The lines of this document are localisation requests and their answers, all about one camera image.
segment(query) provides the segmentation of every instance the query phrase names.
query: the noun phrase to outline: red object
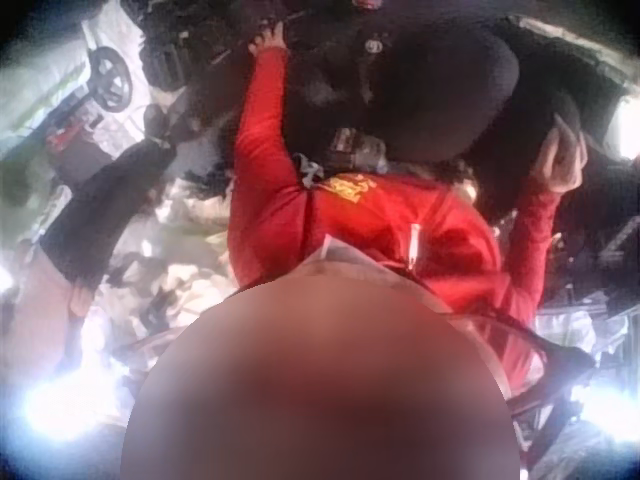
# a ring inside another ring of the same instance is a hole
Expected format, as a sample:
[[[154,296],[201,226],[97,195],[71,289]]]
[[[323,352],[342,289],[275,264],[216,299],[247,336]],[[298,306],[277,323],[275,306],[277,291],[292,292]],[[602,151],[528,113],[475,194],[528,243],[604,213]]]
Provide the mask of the red object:
[[[327,234],[406,272],[412,224],[419,224],[416,282],[455,312],[486,302],[530,325],[542,296],[561,196],[528,185],[503,268],[489,226],[446,186],[409,176],[349,173],[307,190],[281,135],[286,63],[282,49],[256,59],[236,141],[229,252],[240,286],[288,273],[320,248]],[[528,366],[523,352],[508,342],[492,346],[512,385],[519,384]]]

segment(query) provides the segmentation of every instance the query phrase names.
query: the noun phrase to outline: person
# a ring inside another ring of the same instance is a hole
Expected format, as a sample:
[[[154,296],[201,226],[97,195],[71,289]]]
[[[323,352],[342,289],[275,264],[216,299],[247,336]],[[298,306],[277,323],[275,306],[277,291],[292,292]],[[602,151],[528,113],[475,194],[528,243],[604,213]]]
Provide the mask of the person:
[[[149,138],[86,180],[25,262],[11,315],[2,318],[5,383],[26,388],[43,381],[71,353],[69,340],[91,307],[120,236],[175,158],[175,148],[149,134],[151,121],[145,126]]]
[[[584,140],[556,119],[503,267],[449,187],[365,173],[303,187],[280,132],[282,24],[249,49],[228,238],[240,290],[151,371],[122,478],[518,478],[505,398],[531,352],[447,318],[491,308],[530,325]]]

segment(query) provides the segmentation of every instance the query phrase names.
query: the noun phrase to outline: red long-sleeve shirt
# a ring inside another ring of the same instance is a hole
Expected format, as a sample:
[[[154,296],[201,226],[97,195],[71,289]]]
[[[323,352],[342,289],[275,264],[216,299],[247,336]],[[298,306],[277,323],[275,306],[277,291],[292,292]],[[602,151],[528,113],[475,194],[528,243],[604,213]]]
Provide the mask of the red long-sleeve shirt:
[[[290,272],[326,235],[381,265],[406,269],[417,224],[415,281],[454,312],[484,302],[529,325],[542,295],[560,195],[527,186],[503,268],[487,223],[446,186],[410,176],[349,173],[306,189],[281,134],[286,63],[282,49],[258,55],[236,140],[229,253],[240,286]],[[497,349],[510,380],[518,383],[528,361],[508,342]]]

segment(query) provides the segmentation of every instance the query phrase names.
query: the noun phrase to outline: yellow logo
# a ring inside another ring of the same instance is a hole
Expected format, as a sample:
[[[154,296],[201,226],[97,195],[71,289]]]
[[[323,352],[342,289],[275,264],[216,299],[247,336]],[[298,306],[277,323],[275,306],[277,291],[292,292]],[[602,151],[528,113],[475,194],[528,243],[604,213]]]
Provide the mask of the yellow logo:
[[[347,178],[331,177],[319,186],[353,203],[358,203],[363,193],[377,186],[376,182],[365,178],[364,175],[358,174],[353,178],[352,175],[347,175]]]

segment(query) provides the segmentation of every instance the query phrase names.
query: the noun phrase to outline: red shirt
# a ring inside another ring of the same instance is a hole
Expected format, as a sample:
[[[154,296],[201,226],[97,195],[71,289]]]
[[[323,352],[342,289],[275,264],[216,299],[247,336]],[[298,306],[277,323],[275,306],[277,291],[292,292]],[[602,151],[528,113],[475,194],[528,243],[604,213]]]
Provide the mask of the red shirt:
[[[281,134],[287,52],[258,55],[236,141],[229,253],[241,287],[284,275],[327,234],[401,271],[412,224],[420,225],[411,278],[463,313],[489,303],[529,325],[542,296],[560,195],[522,192],[505,265],[490,227],[449,187],[411,176],[349,173],[306,189]],[[528,360],[495,347],[512,384]]]

